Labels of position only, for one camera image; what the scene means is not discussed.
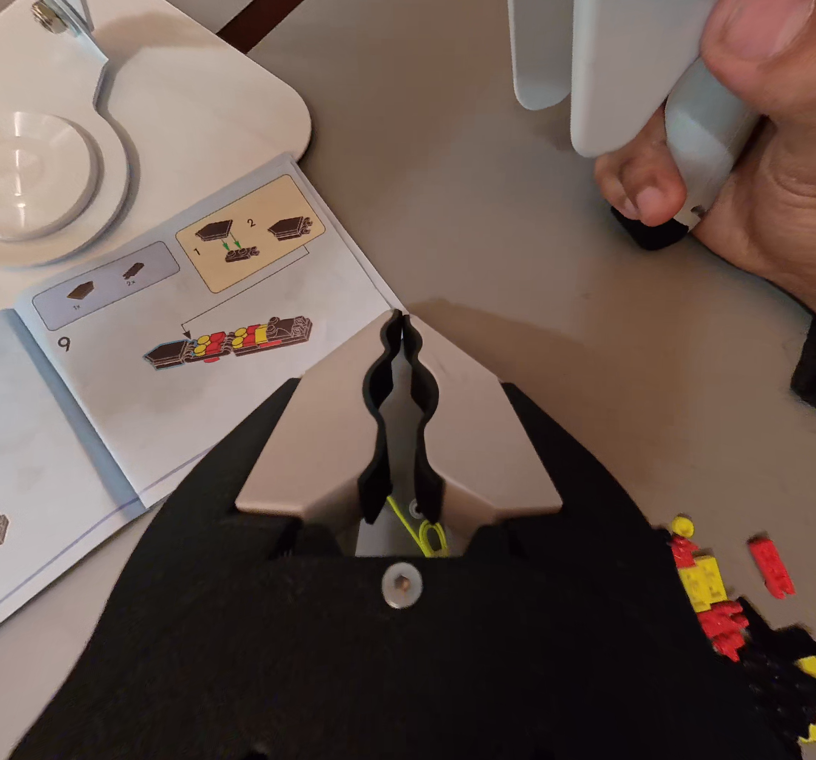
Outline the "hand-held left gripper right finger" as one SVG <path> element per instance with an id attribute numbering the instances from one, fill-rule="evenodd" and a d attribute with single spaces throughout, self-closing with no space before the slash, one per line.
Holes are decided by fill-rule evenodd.
<path id="1" fill-rule="evenodd" d="M 414 453 L 419 510 L 460 541 L 506 520 L 556 514 L 562 500 L 502 382 L 416 316 L 403 348 L 421 411 Z"/>

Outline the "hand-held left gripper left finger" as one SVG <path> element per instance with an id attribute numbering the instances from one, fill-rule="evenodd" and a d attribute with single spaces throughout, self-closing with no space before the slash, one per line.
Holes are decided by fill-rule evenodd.
<path id="1" fill-rule="evenodd" d="M 384 312 L 301 377 L 238 494 L 241 512 L 376 521 L 393 489 L 380 408 L 402 325 L 400 311 Z"/>

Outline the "pile of lego pieces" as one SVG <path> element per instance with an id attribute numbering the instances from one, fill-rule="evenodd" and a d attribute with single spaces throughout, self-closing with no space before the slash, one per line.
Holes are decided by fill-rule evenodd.
<path id="1" fill-rule="evenodd" d="M 772 628 L 746 597 L 726 588 L 714 553 L 695 544 L 694 533 L 686 514 L 669 523 L 668 545 L 700 628 L 782 755 L 803 758 L 815 736 L 814 632 L 802 624 Z"/>

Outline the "person's right hand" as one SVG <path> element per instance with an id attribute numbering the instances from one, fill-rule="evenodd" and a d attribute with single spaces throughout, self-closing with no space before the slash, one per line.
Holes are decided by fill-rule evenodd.
<path id="1" fill-rule="evenodd" d="M 719 0 L 700 53 L 765 119 L 694 230 L 815 310 L 815 0 Z"/>

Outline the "light blue instruction booklet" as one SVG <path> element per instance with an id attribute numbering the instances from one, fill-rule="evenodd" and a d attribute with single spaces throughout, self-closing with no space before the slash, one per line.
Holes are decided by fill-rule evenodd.
<path id="1" fill-rule="evenodd" d="M 1 620 L 400 306 L 290 155 L 2 309 Z"/>

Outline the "beige paper holder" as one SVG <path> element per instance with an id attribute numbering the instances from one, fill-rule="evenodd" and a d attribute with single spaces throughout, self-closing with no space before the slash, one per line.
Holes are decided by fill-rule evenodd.
<path id="1" fill-rule="evenodd" d="M 143 235 L 312 133 L 291 86 L 165 0 L 17 0 L 1 74 L 13 272 Z"/>

